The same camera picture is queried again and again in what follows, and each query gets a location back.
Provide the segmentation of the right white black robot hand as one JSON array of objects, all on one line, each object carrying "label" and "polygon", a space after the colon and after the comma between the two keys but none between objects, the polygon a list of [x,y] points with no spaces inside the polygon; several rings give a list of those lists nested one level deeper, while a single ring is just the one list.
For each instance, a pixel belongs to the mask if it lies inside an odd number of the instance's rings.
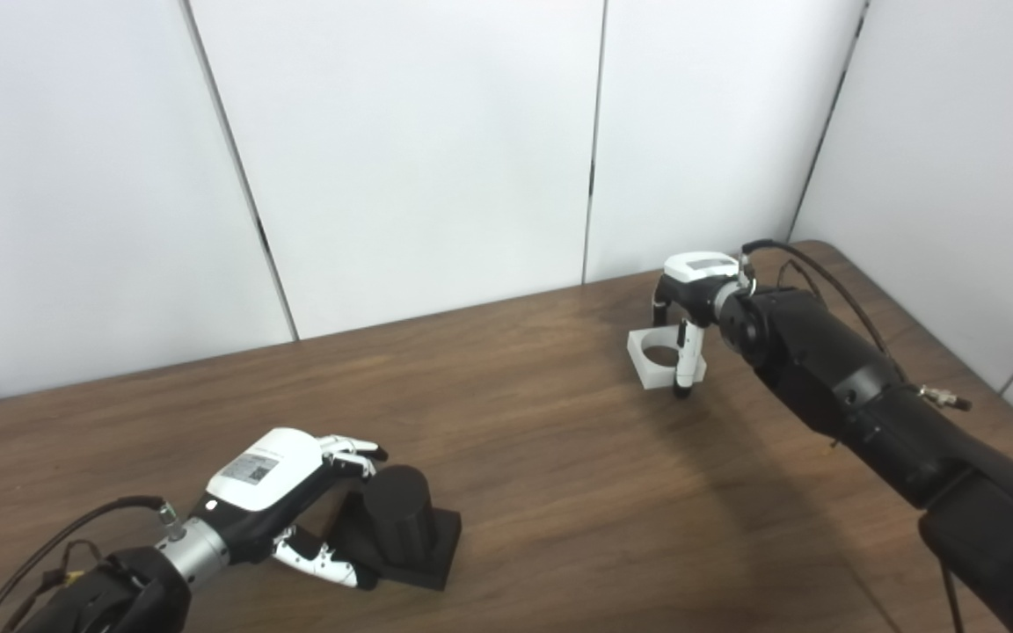
[{"label": "right white black robot hand", "polygon": [[703,342],[707,330],[718,324],[721,306],[729,295],[748,286],[741,262],[724,253],[692,251],[668,257],[652,293],[652,327],[668,325],[670,308],[686,312],[678,324],[678,363],[673,375],[676,399],[688,399],[704,378]]}]

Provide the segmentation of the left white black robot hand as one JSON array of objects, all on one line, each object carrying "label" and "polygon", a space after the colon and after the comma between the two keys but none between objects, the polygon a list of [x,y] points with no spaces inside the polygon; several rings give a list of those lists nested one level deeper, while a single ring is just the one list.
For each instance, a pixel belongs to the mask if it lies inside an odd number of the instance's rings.
[{"label": "left white black robot hand", "polygon": [[369,592],[379,576],[298,525],[345,480],[366,484],[389,453],[376,442],[277,427],[210,478],[192,511],[228,566],[267,558],[331,584]]}]

